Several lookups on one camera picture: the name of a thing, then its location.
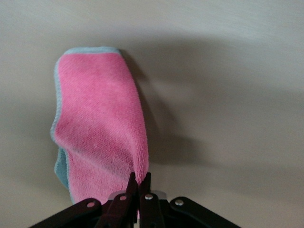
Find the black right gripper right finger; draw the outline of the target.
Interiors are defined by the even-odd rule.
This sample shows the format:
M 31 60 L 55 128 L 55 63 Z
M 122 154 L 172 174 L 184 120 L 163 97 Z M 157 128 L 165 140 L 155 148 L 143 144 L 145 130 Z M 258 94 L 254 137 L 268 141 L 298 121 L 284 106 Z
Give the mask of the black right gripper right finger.
M 141 228 L 238 228 L 235 223 L 186 197 L 171 201 L 151 191 L 151 173 L 139 185 Z

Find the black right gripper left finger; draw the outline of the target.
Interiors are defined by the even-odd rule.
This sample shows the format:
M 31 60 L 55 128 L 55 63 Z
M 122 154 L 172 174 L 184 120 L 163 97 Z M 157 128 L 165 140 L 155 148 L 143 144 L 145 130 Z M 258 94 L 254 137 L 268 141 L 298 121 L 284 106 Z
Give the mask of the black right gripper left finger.
M 33 228 L 132 228 L 136 222 L 135 196 L 138 184 L 131 173 L 125 191 L 111 195 L 102 204 L 95 198 L 85 199 L 47 219 Z

